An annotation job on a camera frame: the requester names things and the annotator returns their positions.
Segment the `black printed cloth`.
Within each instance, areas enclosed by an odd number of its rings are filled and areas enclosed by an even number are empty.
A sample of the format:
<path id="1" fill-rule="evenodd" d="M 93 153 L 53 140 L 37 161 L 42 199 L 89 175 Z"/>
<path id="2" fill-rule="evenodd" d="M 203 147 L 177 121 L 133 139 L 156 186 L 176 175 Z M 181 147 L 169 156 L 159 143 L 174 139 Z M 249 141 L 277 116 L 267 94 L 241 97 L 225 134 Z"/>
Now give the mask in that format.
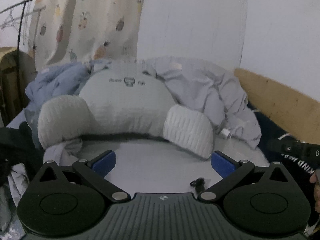
<path id="1" fill-rule="evenodd" d="M 267 143 L 270 140 L 296 140 L 296 138 L 264 115 L 250 101 L 248 102 L 247 106 L 255 114 L 255 117 L 259 123 L 261 138 L 258 148 L 263 152 L 268 162 L 271 163 L 273 161 L 279 161 L 286 167 L 293 177 L 296 176 L 298 179 L 306 177 L 306 179 L 309 180 L 315 171 L 312 165 L 287 153 L 280 154 L 277 152 L 272 152 L 267 146 Z"/>

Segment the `grey rolled cloth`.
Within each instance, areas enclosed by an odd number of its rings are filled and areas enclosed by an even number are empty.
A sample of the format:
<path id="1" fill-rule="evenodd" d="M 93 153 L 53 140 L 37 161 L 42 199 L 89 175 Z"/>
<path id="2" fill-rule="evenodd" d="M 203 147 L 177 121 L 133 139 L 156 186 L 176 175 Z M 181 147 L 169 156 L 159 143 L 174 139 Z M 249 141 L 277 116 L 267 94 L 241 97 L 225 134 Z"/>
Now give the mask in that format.
<path id="1" fill-rule="evenodd" d="M 80 138 L 64 141 L 47 148 L 43 155 L 43 163 L 55 161 L 59 166 L 69 166 L 79 160 L 78 155 L 82 149 Z"/>

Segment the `blue crumpled quilt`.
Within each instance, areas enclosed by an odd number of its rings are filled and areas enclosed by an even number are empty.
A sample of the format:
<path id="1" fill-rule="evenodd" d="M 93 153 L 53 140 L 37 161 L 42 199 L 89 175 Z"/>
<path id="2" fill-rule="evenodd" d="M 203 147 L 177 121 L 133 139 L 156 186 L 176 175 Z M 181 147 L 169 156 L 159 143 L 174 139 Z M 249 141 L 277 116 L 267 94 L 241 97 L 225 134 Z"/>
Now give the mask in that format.
<path id="1" fill-rule="evenodd" d="M 107 59 L 89 62 L 70 62 L 51 66 L 39 72 L 25 89 L 29 99 L 26 109 L 35 111 L 46 101 L 60 95 L 75 95 L 80 87 L 94 74 L 111 66 Z"/>

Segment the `right gripper device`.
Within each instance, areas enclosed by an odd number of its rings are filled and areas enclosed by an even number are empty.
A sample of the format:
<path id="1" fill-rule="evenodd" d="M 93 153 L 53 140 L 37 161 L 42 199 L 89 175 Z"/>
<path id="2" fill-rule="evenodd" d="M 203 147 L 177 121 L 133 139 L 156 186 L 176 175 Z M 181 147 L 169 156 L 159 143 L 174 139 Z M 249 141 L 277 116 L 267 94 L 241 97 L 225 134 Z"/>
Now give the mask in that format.
<path id="1" fill-rule="evenodd" d="M 267 142 L 270 151 L 288 154 L 304 161 L 319 161 L 319 145 L 294 140 L 273 139 Z"/>

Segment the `light green U-shaped pillow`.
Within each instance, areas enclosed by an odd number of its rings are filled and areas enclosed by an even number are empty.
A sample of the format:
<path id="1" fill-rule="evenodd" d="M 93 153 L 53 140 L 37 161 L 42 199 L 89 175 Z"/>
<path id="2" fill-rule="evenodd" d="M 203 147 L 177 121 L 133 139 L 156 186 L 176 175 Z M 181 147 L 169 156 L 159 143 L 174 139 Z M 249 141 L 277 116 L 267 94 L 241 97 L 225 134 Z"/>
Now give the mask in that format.
<path id="1" fill-rule="evenodd" d="M 127 62 L 102 64 L 78 95 L 47 100 L 37 122 L 43 148 L 82 135 L 123 133 L 160 137 L 202 159 L 214 146 L 213 127 L 204 114 L 179 105 L 143 65 Z"/>

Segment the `wooden bed frame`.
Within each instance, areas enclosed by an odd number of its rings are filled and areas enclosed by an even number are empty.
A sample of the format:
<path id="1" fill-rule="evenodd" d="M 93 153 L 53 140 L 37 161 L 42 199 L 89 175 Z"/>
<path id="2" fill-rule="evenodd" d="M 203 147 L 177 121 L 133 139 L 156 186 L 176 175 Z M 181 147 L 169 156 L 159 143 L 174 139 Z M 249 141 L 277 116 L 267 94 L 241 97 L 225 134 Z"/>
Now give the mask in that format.
<path id="1" fill-rule="evenodd" d="M 319 144 L 319 101 L 262 75 L 237 68 L 248 100 L 300 141 Z"/>

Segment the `grey crumpled blanket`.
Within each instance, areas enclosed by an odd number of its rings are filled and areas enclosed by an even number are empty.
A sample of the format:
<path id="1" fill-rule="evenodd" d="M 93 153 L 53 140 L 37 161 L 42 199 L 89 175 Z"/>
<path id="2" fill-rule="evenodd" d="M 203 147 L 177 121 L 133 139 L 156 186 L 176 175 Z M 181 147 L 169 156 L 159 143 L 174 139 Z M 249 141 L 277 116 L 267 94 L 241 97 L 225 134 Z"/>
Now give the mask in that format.
<path id="1" fill-rule="evenodd" d="M 220 132 L 226 122 L 235 119 L 258 124 L 255 114 L 247 106 L 247 93 L 239 79 L 225 68 L 210 61 L 172 56 L 147 59 L 144 64 L 146 70 L 165 84 L 180 105 L 203 113 L 210 120 L 215 134 L 222 136 Z M 255 140 L 241 141 L 255 149 L 260 138 L 261 133 Z"/>

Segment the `pineapple print curtain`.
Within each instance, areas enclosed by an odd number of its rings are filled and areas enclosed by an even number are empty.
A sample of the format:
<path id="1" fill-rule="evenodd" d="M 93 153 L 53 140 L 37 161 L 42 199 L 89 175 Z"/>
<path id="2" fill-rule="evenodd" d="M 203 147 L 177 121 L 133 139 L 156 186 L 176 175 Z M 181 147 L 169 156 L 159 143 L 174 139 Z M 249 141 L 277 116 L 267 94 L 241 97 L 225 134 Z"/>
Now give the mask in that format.
<path id="1" fill-rule="evenodd" d="M 35 0 L 29 55 L 48 66 L 134 59 L 144 0 Z"/>

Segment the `black clothes rack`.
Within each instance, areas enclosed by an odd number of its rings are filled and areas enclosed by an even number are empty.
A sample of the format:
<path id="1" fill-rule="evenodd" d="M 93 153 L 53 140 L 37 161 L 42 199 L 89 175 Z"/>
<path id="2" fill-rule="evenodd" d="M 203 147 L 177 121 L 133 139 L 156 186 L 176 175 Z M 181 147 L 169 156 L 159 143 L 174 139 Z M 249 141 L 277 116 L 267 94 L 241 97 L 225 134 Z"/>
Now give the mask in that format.
<path id="1" fill-rule="evenodd" d="M 21 42 L 21 36 L 22 36 L 22 24 L 23 24 L 23 19 L 26 16 L 25 10 L 27 7 L 27 4 L 32 2 L 33 0 L 23 0 L 19 3 L 16 3 L 14 5 L 11 5 L 3 10 L 1 10 L 1 14 L 9 12 L 9 18 L 10 18 L 10 23 L 12 23 L 12 26 L 15 26 L 16 20 L 12 16 L 12 12 L 16 7 L 22 6 L 22 11 L 20 15 L 20 21 L 18 24 L 18 29 L 17 29 L 17 46 L 16 46 L 16 73 L 17 73 L 17 78 L 16 78 L 16 83 L 17 83 L 17 91 L 18 91 L 18 100 L 20 103 L 20 106 L 23 106 L 24 100 L 22 96 L 22 91 L 21 91 L 21 81 L 20 81 L 20 42 Z"/>

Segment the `small black swivel mount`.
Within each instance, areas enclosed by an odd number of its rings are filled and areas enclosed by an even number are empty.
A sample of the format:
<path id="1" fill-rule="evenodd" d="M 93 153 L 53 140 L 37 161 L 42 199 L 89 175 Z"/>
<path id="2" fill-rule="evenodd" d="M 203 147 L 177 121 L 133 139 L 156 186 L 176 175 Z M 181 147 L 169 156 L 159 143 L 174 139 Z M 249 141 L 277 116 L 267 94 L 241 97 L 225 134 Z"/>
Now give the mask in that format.
<path id="1" fill-rule="evenodd" d="M 193 180 L 190 183 L 191 187 L 195 189 L 195 192 L 197 194 L 203 192 L 205 190 L 204 188 L 204 179 L 203 178 L 197 178 L 196 180 Z"/>

